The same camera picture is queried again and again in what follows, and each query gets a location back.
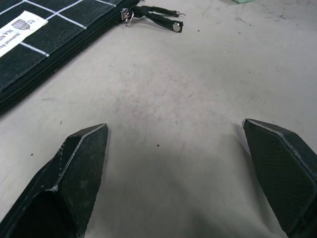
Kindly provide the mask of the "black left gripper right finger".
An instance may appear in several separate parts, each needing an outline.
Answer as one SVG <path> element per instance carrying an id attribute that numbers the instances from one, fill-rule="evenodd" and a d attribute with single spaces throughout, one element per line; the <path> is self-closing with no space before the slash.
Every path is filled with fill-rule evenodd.
<path id="1" fill-rule="evenodd" d="M 317 154 L 277 125 L 242 123 L 260 186 L 288 238 L 317 238 Z"/>

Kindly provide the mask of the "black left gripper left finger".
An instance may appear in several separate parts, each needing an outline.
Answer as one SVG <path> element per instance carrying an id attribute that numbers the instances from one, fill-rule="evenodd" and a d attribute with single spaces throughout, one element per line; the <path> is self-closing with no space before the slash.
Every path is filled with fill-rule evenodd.
<path id="1" fill-rule="evenodd" d="M 108 125 L 68 136 L 0 222 L 0 238 L 84 238 L 99 192 Z"/>

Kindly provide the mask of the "dark green checked zipper pouch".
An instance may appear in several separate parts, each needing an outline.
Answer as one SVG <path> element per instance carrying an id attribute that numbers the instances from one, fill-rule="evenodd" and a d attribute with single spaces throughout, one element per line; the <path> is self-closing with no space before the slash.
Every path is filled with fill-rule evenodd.
<path id="1" fill-rule="evenodd" d="M 0 115 L 140 0 L 0 0 Z"/>

